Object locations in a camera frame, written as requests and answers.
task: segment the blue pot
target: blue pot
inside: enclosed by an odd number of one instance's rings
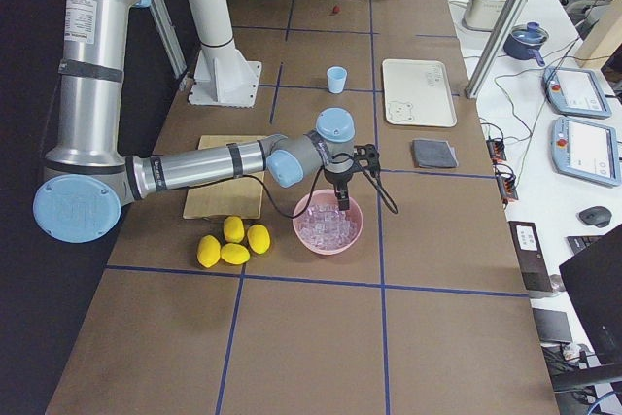
[[[544,60],[540,55],[542,44],[548,39],[548,33],[540,28],[535,21],[527,24],[514,26],[507,36],[503,50],[510,57],[519,60],[535,59],[540,67],[544,66]]]

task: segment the warning label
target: warning label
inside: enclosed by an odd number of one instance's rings
[[[95,42],[97,2],[94,0],[67,0],[65,13],[65,41]]]

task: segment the lemon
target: lemon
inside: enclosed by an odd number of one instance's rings
[[[258,255],[264,254],[270,248],[270,233],[264,225],[251,225],[246,235],[249,239],[249,247]]]
[[[240,243],[244,239],[244,225],[239,216],[229,216],[225,219],[223,234],[229,243]]]
[[[221,248],[221,258],[229,264],[244,264],[251,258],[248,249],[237,243],[227,243]]]
[[[196,258],[203,267],[212,267],[221,258],[221,242],[213,235],[206,235],[198,242]]]

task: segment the blue joint cap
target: blue joint cap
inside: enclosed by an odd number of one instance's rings
[[[105,235],[121,215],[117,194],[88,175],[68,174],[48,180],[37,190],[35,221],[63,242],[84,243]]]
[[[288,151],[276,150],[265,162],[274,180],[284,189],[297,184],[304,177],[300,162]]]
[[[315,123],[316,131],[332,143],[346,143],[354,138],[354,120],[348,111],[339,107],[324,110]]]
[[[152,0],[139,0],[132,7],[136,7],[137,9],[148,9],[152,6]]]

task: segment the computer mouse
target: computer mouse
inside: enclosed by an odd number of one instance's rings
[[[592,206],[579,213],[579,219],[587,225],[607,227],[611,221],[611,211],[604,206]]]

